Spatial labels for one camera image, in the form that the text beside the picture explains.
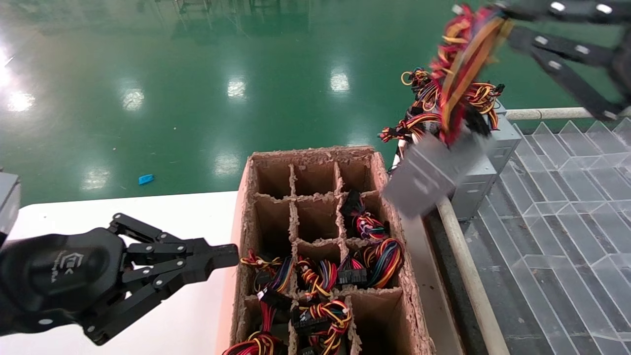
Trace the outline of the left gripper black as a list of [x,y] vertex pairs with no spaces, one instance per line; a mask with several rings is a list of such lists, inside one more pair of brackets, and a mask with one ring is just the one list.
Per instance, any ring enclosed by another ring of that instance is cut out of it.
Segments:
[[[120,274],[126,245],[119,236],[137,241],[126,248],[135,264],[155,265]],[[183,286],[238,263],[235,244],[182,240],[123,213],[108,230],[7,241],[0,257],[1,334],[79,324],[102,346]]]

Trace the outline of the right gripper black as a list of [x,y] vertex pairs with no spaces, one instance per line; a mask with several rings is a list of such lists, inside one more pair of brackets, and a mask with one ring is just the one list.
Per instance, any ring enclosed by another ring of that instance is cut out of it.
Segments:
[[[631,3],[625,0],[499,0],[500,10],[514,20],[558,21],[606,25],[629,24]],[[528,54],[553,80],[570,93],[595,119],[615,121],[631,104],[631,28],[626,27],[613,48],[582,43],[558,35],[514,27],[508,45]],[[619,103],[607,100],[566,64],[572,61],[604,68],[622,97]]]

